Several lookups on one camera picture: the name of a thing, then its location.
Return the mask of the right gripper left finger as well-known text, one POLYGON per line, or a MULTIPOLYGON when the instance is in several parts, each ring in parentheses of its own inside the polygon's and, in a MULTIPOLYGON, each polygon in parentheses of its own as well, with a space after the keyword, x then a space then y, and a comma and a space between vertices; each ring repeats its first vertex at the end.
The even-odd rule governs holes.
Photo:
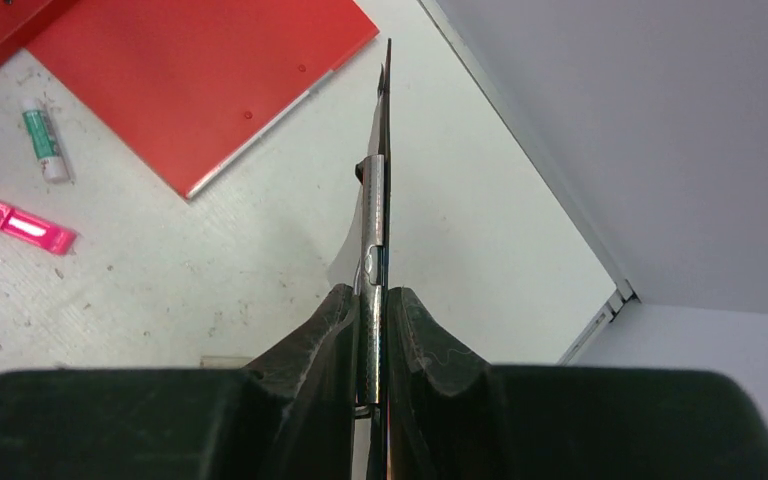
POLYGON ((241 368, 0 374, 0 479, 347 479, 358 302, 241 368))

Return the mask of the green white glue stick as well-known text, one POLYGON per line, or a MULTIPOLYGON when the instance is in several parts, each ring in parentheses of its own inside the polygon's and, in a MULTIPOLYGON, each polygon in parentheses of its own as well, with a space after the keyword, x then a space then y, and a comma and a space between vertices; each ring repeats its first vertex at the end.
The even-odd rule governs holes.
POLYGON ((36 98, 26 98, 21 102, 21 111, 45 181, 53 184, 70 181, 69 167, 47 108, 36 98))

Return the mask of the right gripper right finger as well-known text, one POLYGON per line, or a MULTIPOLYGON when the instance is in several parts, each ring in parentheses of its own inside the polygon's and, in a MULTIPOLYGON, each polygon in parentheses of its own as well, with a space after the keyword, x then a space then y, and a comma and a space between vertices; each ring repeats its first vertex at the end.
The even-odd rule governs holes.
POLYGON ((491 364, 387 296, 395 479, 768 479, 768 427, 698 370, 491 364))

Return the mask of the pink highlighter marker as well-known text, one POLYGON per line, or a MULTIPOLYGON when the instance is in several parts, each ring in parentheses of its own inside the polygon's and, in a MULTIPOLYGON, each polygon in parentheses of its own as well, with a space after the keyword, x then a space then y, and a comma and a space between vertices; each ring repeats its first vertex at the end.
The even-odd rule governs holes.
POLYGON ((0 201, 0 232, 55 255, 65 255, 77 233, 0 201))

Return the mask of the black clipboard with paper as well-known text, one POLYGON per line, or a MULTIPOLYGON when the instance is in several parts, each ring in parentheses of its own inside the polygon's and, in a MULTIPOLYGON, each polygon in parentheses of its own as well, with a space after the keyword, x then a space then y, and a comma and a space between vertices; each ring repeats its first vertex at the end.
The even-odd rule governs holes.
POLYGON ((388 475, 388 392, 386 306, 389 274, 391 197, 392 40, 376 87, 376 105, 367 153, 355 166, 360 182, 355 217, 340 252, 358 250, 353 290, 359 300, 355 414, 369 422, 365 460, 366 479, 388 475))

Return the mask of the thin red folder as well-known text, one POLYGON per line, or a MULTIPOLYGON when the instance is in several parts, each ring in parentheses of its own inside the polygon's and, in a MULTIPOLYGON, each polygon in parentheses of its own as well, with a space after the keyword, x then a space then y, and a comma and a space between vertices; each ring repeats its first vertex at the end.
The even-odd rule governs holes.
POLYGON ((80 1, 29 50, 191 199, 378 32, 353 1, 80 1))

